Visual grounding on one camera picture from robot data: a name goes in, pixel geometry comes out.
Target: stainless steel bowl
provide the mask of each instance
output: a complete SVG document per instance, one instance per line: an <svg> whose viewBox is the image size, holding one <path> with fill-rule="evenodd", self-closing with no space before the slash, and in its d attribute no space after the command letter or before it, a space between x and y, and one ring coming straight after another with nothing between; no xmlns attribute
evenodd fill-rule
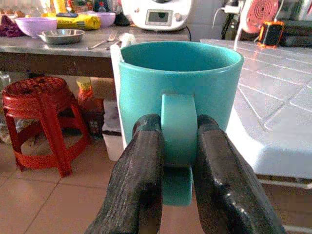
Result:
<svg viewBox="0 0 312 234"><path fill-rule="evenodd" d="M38 36L47 44L72 44L81 41L85 32L78 29L57 29L43 31Z"/></svg>

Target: gray countertop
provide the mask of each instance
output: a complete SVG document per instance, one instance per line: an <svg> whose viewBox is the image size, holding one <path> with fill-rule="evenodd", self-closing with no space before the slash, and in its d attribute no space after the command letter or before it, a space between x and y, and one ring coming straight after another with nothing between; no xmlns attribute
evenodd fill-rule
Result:
<svg viewBox="0 0 312 234"><path fill-rule="evenodd" d="M174 32L154 32L136 27L111 26L105 29L86 31L80 43L69 45L48 45L41 39L33 39L28 36L18 38L0 37L0 52L109 58L110 52L105 51L104 48L113 42L101 45L93 50L87 50L86 47L108 39L110 33L114 30L118 31L117 36L122 33L134 34L138 43L162 40L189 40L189 34L186 29Z"/></svg>
<svg viewBox="0 0 312 234"><path fill-rule="evenodd" d="M256 173L312 179L312 49L240 41L237 51L245 61L227 134Z"/></svg>

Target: red plastic stool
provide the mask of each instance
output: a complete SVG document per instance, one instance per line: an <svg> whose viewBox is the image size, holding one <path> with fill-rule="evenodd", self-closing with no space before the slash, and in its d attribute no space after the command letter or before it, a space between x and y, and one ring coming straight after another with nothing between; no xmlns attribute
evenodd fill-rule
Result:
<svg viewBox="0 0 312 234"><path fill-rule="evenodd" d="M2 92L3 110L9 129L16 165L21 171L57 167L61 177L72 173L71 161L90 143L88 130L82 120L77 101L66 82L60 78L39 77L8 85ZM71 108L74 118L58 117L58 113ZM19 133L13 118L30 118L39 121ZM66 148L61 127L77 128L81 139ZM21 145L44 131L52 151L51 155L30 156L21 152Z"/></svg>

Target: fork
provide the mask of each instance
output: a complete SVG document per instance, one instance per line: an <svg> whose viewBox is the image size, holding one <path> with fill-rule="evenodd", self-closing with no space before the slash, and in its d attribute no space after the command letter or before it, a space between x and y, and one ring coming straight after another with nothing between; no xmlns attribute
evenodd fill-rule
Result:
<svg viewBox="0 0 312 234"><path fill-rule="evenodd" d="M122 43L122 40L118 38L118 40L114 44L112 44L112 45L118 45L119 43ZM111 46L107 46L105 48L105 50L110 50L110 49L111 49Z"/></svg>
<svg viewBox="0 0 312 234"><path fill-rule="evenodd" d="M102 42L100 42L100 43L98 43L98 44L96 44L96 45L94 45L94 46L87 47L87 50L92 50L92 49L97 48L98 46L100 46L100 45L102 45L102 44L104 44L104 43L106 43L106 42L112 42L112 41L114 41L115 38L116 38L116 35L117 35L117 31L113 31L113 32L110 34L110 36L109 36L109 38L108 38L107 40L104 40L104 41L102 41Z"/></svg>

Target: electrical cable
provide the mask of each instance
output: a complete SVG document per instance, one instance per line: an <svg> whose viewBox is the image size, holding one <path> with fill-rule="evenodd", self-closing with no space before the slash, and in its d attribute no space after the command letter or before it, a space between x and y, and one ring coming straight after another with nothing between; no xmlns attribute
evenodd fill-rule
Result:
<svg viewBox="0 0 312 234"><path fill-rule="evenodd" d="M232 22L232 19L233 19L234 15L233 14L229 14L227 16L227 20L222 28L222 32L221 32L221 35L222 35L222 38L221 39L225 39L225 35L229 29L229 26L231 25L231 22Z"/></svg>
<svg viewBox="0 0 312 234"><path fill-rule="evenodd" d="M279 9L278 9L278 11L277 11L275 17L274 17L274 22L277 21L277 17L278 17L278 15L279 15L280 11L282 10L283 4L284 4L284 0L281 1L281 5L280 5L280 7L279 7Z"/></svg>
<svg viewBox="0 0 312 234"><path fill-rule="evenodd" d="M239 24L238 26L238 30L237 30L237 34L236 34L236 37L235 37L235 41L234 41L234 50L236 51L237 49L237 43L240 39L240 36L242 35L242 30L243 30L243 27L241 26L241 23Z"/></svg>
<svg viewBox="0 0 312 234"><path fill-rule="evenodd" d="M190 35L190 41L192 41L192 34L191 34L191 31L190 31L190 29L189 29L189 27L186 25L186 28L187 28L187 30L189 31L189 35Z"/></svg>
<svg viewBox="0 0 312 234"><path fill-rule="evenodd" d="M256 42L259 40L259 38L260 38L260 35L259 35L258 37L256 37L256 38L253 40L253 42L256 43Z"/></svg>
<svg viewBox="0 0 312 234"><path fill-rule="evenodd" d="M219 11L221 10L224 10L224 7L220 7L216 10L215 14L214 14L214 21L213 21L213 26L211 27L211 30L213 30L214 28L214 25L215 25L215 18L216 18L216 15L218 14Z"/></svg>

